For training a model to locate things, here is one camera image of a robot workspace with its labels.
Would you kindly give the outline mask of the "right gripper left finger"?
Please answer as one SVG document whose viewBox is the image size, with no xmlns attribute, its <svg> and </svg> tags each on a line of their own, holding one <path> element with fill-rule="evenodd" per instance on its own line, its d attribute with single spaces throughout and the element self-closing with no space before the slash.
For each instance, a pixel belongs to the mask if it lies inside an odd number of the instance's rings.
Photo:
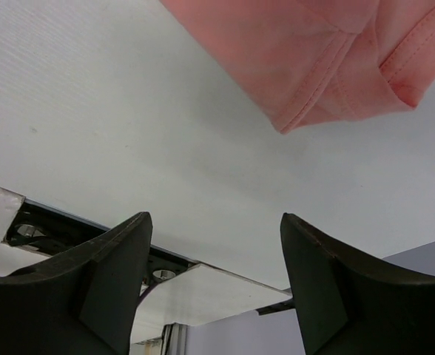
<svg viewBox="0 0 435 355">
<path fill-rule="evenodd" d="M 0 276 L 0 354 L 128 354 L 151 237 L 139 212 Z"/>
</svg>

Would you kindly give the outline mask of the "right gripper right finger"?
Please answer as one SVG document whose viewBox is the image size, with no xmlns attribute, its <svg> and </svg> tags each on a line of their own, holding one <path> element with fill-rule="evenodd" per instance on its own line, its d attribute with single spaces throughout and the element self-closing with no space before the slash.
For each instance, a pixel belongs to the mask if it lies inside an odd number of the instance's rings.
<svg viewBox="0 0 435 355">
<path fill-rule="evenodd" d="M 307 354 L 435 354 L 435 276 L 285 213 L 280 238 Z"/>
</svg>

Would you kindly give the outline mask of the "pink t shirt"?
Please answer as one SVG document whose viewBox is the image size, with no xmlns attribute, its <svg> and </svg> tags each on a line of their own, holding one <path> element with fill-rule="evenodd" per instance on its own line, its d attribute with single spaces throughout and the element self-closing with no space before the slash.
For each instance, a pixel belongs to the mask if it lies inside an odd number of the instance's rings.
<svg viewBox="0 0 435 355">
<path fill-rule="evenodd" d="M 281 133 L 412 110 L 435 80 L 435 1 L 164 7 Z"/>
</svg>

